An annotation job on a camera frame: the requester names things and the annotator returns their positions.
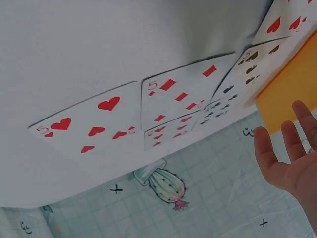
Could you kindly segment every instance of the white fabric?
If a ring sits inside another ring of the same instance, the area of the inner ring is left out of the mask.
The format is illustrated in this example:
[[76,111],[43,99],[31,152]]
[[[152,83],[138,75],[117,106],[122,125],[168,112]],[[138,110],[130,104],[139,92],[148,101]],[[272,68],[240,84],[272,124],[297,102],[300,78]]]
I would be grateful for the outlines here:
[[120,154],[127,167],[113,172],[101,162],[64,159],[27,127],[126,82],[207,56],[242,52],[271,2],[2,0],[0,206],[57,202],[207,136],[193,135],[162,153]]

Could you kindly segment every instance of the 5 of hearts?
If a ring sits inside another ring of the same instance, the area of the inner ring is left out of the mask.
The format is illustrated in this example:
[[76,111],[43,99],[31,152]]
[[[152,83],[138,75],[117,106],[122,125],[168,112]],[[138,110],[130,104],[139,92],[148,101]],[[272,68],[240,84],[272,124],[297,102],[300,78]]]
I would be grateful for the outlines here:
[[64,154],[86,156],[119,150],[139,133],[144,150],[149,150],[214,126],[250,85],[265,80],[263,62],[274,61],[287,37],[300,33],[312,2],[275,0],[253,39],[256,45],[240,57],[223,54],[118,85],[34,123],[29,130]]

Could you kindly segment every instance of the red number 5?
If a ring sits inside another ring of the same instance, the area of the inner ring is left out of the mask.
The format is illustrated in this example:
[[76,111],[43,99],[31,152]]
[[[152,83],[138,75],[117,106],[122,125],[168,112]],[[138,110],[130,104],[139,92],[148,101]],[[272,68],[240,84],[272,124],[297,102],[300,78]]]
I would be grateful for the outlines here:
[[150,82],[148,85],[148,90],[154,90],[158,86],[158,83],[156,83],[156,80],[153,82]]
[[39,133],[41,134],[45,134],[46,132],[49,131],[49,129],[47,127],[43,127],[43,126],[40,126],[39,128],[36,129]]

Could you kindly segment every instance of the hand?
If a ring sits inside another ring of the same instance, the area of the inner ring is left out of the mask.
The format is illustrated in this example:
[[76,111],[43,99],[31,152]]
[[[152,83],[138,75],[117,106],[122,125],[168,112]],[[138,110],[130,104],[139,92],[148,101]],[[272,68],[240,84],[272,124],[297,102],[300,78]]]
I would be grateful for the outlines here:
[[291,164],[279,162],[270,136],[263,127],[254,131],[255,153],[265,180],[291,193],[303,207],[314,231],[317,231],[317,121],[301,101],[292,105],[297,119],[312,149],[306,154],[298,132],[291,121],[281,130]]

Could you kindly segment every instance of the orange card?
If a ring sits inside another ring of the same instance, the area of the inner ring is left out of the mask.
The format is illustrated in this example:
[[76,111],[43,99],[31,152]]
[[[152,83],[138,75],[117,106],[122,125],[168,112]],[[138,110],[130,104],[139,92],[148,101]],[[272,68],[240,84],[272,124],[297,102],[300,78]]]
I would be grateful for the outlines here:
[[297,120],[291,107],[296,100],[311,111],[317,108],[317,32],[256,98],[270,134],[278,132],[284,121]]

